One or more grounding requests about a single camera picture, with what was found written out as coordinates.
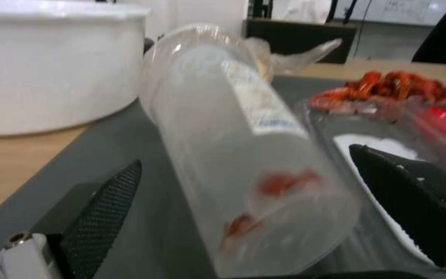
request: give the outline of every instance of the red object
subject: red object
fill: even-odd
[[[294,186],[305,187],[308,182],[321,182],[321,180],[321,177],[310,169],[297,176],[290,173],[272,173],[267,174],[259,182],[259,190],[266,196],[279,198]]]
[[[225,224],[223,240],[220,244],[220,251],[228,249],[227,241],[246,235],[262,224],[262,221],[255,221],[255,218],[248,213],[244,213],[235,218],[230,225]]]
[[[446,109],[440,107],[431,107],[422,115],[423,120],[438,132],[446,135]],[[433,137],[434,133],[428,131],[424,126],[420,127],[421,132],[427,136]]]
[[[230,226],[226,229],[226,236],[237,236],[248,233],[249,231],[255,229],[260,222],[255,222],[254,218],[245,213],[237,217],[232,221]]]

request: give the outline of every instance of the clear plastic container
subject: clear plastic container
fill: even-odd
[[[145,56],[140,101],[158,125],[220,277],[300,272],[359,206],[242,39],[185,27]]]

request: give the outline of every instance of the bottle label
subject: bottle label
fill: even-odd
[[[235,60],[223,61],[221,68],[253,134],[288,133],[308,138],[287,105],[255,70]]]

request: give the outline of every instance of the gray mat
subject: gray mat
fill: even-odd
[[[286,77],[273,82],[288,104],[340,84]],[[92,125],[0,206],[0,249],[9,235],[30,229],[71,187],[135,158],[144,169],[138,193],[96,278],[213,277],[160,135],[138,102]],[[177,253],[184,257],[176,258]]]

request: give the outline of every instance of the table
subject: table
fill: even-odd
[[[308,78],[358,79],[372,69],[383,72],[404,69],[446,82],[446,65],[383,60],[352,59],[344,65],[314,64],[297,75]],[[84,125],[46,134],[0,138],[0,204],[87,127]]]

